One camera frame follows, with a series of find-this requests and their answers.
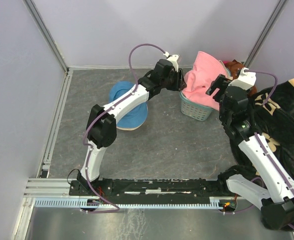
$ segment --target laundry basket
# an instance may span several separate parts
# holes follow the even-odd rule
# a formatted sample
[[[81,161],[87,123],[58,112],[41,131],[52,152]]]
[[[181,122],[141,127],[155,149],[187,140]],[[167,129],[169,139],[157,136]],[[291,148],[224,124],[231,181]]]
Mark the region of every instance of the laundry basket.
[[[179,92],[181,98],[181,112],[193,119],[205,121],[212,113],[213,108],[189,101],[184,94]]]

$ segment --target pink fabric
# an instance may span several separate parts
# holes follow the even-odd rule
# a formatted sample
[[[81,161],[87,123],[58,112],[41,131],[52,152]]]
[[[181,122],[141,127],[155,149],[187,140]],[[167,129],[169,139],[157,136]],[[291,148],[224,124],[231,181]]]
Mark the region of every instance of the pink fabric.
[[[211,96],[206,95],[206,91],[219,74],[226,76],[226,70],[222,64],[208,53],[199,51],[192,70],[184,77],[187,87],[182,90],[182,93],[194,103],[219,110],[218,102],[213,99],[218,89]]]

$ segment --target white wall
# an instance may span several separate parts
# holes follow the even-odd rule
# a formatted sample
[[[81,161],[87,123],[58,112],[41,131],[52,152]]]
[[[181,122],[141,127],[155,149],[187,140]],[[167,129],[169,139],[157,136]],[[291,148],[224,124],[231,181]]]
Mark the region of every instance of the white wall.
[[[246,60],[278,0],[34,0],[70,67],[127,66],[153,43],[193,64],[197,51]],[[146,47],[134,66],[154,66]]]
[[[0,240],[35,177],[64,72],[21,0],[0,1]]]
[[[294,0],[287,3],[250,68],[274,73],[281,83],[294,78]],[[272,77],[257,75],[259,90],[273,83]]]

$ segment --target scratched metal surface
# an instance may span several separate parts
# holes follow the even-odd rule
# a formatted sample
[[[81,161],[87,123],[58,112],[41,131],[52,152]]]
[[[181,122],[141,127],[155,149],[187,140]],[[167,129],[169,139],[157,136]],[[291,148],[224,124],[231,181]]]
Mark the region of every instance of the scratched metal surface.
[[[239,200],[239,209],[248,206]],[[73,208],[34,208],[26,240],[294,240],[271,231],[260,211],[223,216],[217,210],[124,209],[85,214]]]
[[[148,69],[135,70],[142,77]],[[87,149],[82,134],[93,105],[108,103],[112,86],[134,78],[128,69],[76,70],[50,167],[50,178],[65,178],[81,168]],[[163,89],[148,101],[146,122],[134,131],[117,131],[100,168],[104,178],[215,179],[235,164],[229,140],[214,111],[206,121],[181,113],[178,92]]]

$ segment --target brown stuffed animal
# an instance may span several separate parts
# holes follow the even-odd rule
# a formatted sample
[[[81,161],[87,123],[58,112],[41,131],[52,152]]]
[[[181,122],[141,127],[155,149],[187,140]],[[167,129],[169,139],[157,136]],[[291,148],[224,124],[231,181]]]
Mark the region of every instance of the brown stuffed animal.
[[[229,69],[232,79],[236,79],[238,78],[238,73],[240,69],[244,68],[245,66],[241,62],[238,62],[234,59],[233,61],[226,62],[225,67]],[[251,97],[255,93],[257,93],[257,88],[253,86],[250,92],[248,93],[248,96]]]

